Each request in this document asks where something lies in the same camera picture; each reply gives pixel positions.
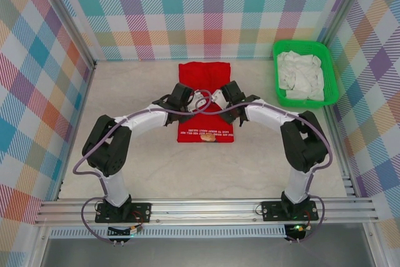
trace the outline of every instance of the red towel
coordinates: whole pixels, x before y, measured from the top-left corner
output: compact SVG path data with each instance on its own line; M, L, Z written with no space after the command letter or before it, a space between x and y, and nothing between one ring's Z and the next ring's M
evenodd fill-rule
M231 66L229 63L199 63L179 64L179 81L193 90L205 89L211 92L229 83ZM212 103L207 112L219 111L221 108ZM195 115L185 123L179 124L177 141L188 142L221 142L231 143L233 126L226 123L219 115Z

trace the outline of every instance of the white cloth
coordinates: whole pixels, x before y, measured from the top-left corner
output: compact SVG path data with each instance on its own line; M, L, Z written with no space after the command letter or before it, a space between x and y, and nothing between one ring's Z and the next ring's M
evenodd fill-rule
M318 57L290 51L280 53L277 61L279 87L287 90L288 99L324 100L324 75Z

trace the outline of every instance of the green plastic basket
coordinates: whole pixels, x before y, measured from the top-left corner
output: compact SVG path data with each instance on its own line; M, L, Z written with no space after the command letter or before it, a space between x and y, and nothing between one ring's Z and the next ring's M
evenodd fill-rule
M278 60L277 56L279 53L289 52L290 50L295 53L305 55L313 54L321 60L321 69L324 74L324 101L315 100L295 100L286 98L286 90L279 88L279 76L278 76ZM331 54L328 48L314 41L297 41L297 40L281 40L274 45L274 63L275 63L275 85L276 94L281 106L301 106L304 108L320 108L321 106L327 106L334 104L338 101L339 92L336 84L335 74L333 72L333 64Z

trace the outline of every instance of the colorful checkered fabric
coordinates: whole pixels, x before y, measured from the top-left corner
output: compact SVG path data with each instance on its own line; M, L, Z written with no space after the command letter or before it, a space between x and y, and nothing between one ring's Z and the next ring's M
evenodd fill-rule
M400 0L356 0L331 52L342 142L400 266Z
M266 58L317 39L335 0L64 0L95 57Z
M0 0L0 266L21 266L54 193L89 68L48 0Z
M332 6L331 12L329 12L329 16L325 20L324 27L322 28L321 32L319 33L318 36L318 41L322 41L322 39L325 37L327 30L331 26L334 18L336 17L336 14L338 13L338 9L342 5L344 0L336 0L335 3Z

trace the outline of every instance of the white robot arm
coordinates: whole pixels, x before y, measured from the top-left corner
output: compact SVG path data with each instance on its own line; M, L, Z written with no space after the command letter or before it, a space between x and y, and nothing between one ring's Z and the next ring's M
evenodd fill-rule
M192 116L183 116L178 112L194 111L197 108L194 105L197 101L199 101L197 106L204 105L206 101L202 100L202 97L201 93L177 84L171 95L150 104L146 108L149 110L148 113L140 114L122 123L113 133L112 141L103 143L88 157L89 165L96 169L106 186L105 203L114 209L116 214L122 215L121 221L132 210L131 197L124 185L121 170L126 160L130 139L151 129L167 126L174 121L185 122ZM315 115L308 111L302 114L283 111L254 95L245 97L234 81L223 86L221 90L217 90L212 96L212 101L224 110L219 115L229 124L236 118L240 118L241 125L244 121L254 121L282 134L286 158L292 169L289 184L282 192L281 207L289 219L297 216L299 212L303 214L304 206L309 202L307 186L309 186L312 176L311 169L318 163L322 163L328 151L324 143L310 128L291 116L300 116L322 132ZM151 111L152 109L168 109L177 113ZM93 128L82 154L88 153L111 127L124 119L127 117L101 116ZM301 134L307 134L307 137L303 138Z

